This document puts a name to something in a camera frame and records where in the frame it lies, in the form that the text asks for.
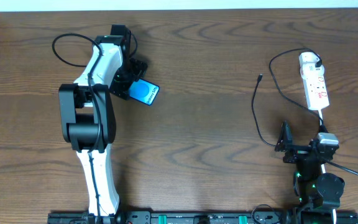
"wooden object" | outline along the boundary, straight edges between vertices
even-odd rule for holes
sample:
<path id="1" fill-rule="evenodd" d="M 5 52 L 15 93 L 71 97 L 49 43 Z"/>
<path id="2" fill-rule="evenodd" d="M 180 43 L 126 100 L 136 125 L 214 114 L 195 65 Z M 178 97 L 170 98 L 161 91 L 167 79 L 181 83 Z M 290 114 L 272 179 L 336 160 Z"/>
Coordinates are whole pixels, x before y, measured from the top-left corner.
<path id="1" fill-rule="evenodd" d="M 136 57 L 149 63 L 146 79 L 160 85 L 153 106 L 112 96 L 117 136 L 114 181 L 124 207 L 154 210 L 252 210 L 298 203 L 295 166 L 282 162 L 258 137 L 278 138 L 282 121 L 295 142 L 307 144 L 318 120 L 285 101 L 269 60 L 307 46 L 326 67 L 327 128 L 341 147 L 334 161 L 358 170 L 358 9 L 222 11 L 109 11 L 0 13 L 0 223 L 45 223 L 52 210 L 88 207 L 83 169 L 62 138 L 58 88 L 82 68 L 52 53 L 52 40 L 76 32 L 109 34 L 126 24 Z M 62 39 L 57 50 L 86 64 L 89 43 Z M 274 62 L 284 94 L 306 104 L 298 54 Z M 358 212 L 358 177 L 327 166 L 346 181 L 341 209 Z"/>

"white arm segment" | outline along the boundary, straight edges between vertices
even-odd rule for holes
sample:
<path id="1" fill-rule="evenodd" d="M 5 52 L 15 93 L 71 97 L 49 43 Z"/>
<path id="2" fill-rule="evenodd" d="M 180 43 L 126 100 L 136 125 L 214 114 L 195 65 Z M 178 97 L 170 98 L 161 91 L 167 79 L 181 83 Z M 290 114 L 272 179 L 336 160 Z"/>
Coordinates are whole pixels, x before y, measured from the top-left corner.
<path id="1" fill-rule="evenodd" d="M 110 88 L 112 79 L 116 74 L 118 68 L 122 65 L 122 52 L 120 46 L 115 44 L 101 43 L 99 46 L 102 48 L 103 55 L 100 61 L 93 70 L 92 85 L 97 83 L 107 85 Z M 94 65 L 96 59 L 99 56 L 99 49 L 93 46 L 93 54 L 91 60 L 88 62 L 84 72 L 78 77 L 74 83 L 78 83 L 79 86 L 88 86 L 88 74 Z M 92 103 L 85 103 L 85 106 L 92 107 Z"/>
<path id="2" fill-rule="evenodd" d="M 99 153 L 97 150 L 92 151 L 94 176 L 99 193 L 100 215 L 102 217 L 109 216 L 109 214 L 115 214 L 119 205 L 119 197 L 114 186 L 114 181 L 112 179 L 110 153 L 111 144 L 107 145 L 104 153 Z M 88 150 L 77 152 L 77 156 L 80 158 L 84 168 L 86 185 L 88 186 L 89 213 L 93 213 L 95 216 L 97 216 L 98 206 L 96 203 L 96 194 L 93 187 Z"/>

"white power strip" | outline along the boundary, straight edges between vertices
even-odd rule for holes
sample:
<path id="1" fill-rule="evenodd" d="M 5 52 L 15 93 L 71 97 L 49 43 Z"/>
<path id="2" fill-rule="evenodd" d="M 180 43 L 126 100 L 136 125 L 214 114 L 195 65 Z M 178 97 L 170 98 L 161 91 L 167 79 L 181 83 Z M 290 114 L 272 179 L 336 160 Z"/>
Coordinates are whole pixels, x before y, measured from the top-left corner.
<path id="1" fill-rule="evenodd" d="M 329 101 L 324 79 L 324 65 L 316 68 L 318 61 L 319 58 L 312 52 L 305 52 L 299 56 L 300 72 L 308 108 L 309 110 L 320 111 L 329 106 Z"/>

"blue card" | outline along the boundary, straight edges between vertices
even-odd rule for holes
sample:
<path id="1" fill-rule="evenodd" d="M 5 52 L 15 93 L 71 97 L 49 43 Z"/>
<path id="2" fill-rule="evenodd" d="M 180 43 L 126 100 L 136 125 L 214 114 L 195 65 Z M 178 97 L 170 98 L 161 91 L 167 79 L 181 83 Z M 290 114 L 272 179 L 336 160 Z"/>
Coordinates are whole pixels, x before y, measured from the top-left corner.
<path id="1" fill-rule="evenodd" d="M 139 100 L 140 102 L 150 106 L 159 90 L 159 86 L 149 83 L 143 79 L 139 79 L 138 82 L 133 82 L 128 92 L 129 96 L 133 99 Z"/>

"brown table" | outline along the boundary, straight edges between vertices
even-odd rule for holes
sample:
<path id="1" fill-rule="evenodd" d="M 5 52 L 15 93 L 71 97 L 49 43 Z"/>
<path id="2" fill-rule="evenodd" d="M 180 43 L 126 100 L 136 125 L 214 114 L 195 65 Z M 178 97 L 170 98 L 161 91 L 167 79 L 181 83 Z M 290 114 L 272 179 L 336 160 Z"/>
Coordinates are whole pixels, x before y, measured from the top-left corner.
<path id="1" fill-rule="evenodd" d="M 139 41 L 146 79 L 161 86 L 148 107 L 112 97 L 117 136 L 111 159 L 124 207 L 154 210 L 289 208 L 293 164 L 268 142 L 284 119 L 299 144 L 315 136 L 317 119 L 285 101 L 268 62 L 307 46 L 326 67 L 331 106 L 327 128 L 339 138 L 334 161 L 358 170 L 358 9 L 0 13 L 0 223 L 45 223 L 51 210 L 88 208 L 82 166 L 62 138 L 58 88 L 82 68 L 60 62 L 54 37 L 109 34 L 126 24 Z M 86 64 L 89 43 L 67 38 L 62 57 Z M 303 104 L 298 54 L 277 59 L 278 82 Z M 341 208 L 358 212 L 358 177 L 327 166 L 346 181 Z"/>

